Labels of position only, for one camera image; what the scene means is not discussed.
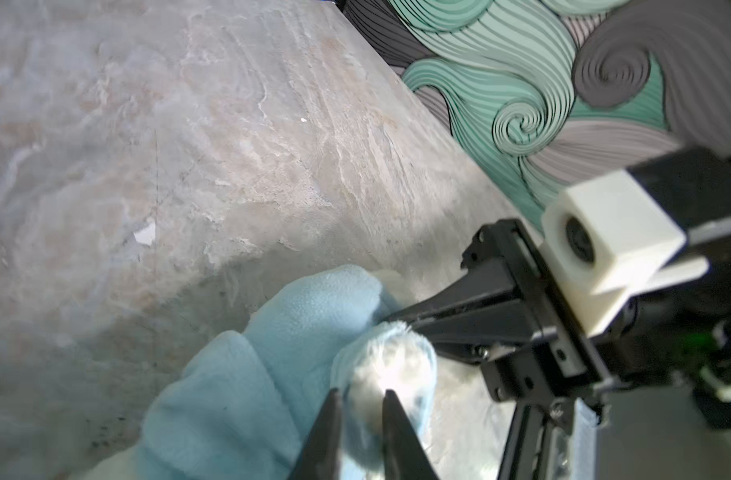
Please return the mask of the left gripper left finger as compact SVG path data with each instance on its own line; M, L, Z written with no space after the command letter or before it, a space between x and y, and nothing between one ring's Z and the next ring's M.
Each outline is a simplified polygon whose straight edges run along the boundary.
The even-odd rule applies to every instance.
M288 480L339 480L342 471L344 408L341 393L332 389Z

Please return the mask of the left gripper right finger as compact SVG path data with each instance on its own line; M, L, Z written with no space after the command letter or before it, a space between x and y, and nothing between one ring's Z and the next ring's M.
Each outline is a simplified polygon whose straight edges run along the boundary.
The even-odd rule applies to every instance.
M393 390L383 398L383 463L387 480L439 480L399 396Z

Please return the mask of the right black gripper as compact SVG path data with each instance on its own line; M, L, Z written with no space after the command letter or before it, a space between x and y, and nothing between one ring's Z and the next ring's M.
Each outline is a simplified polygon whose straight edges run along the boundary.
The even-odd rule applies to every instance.
M550 408L581 398L597 409L609 392L683 380L707 424L731 429L731 281L635 296L609 332L591 338L521 222L483 226L463 268L445 290L383 322L415 322L439 356L485 362L493 399ZM497 348L509 353L493 359Z

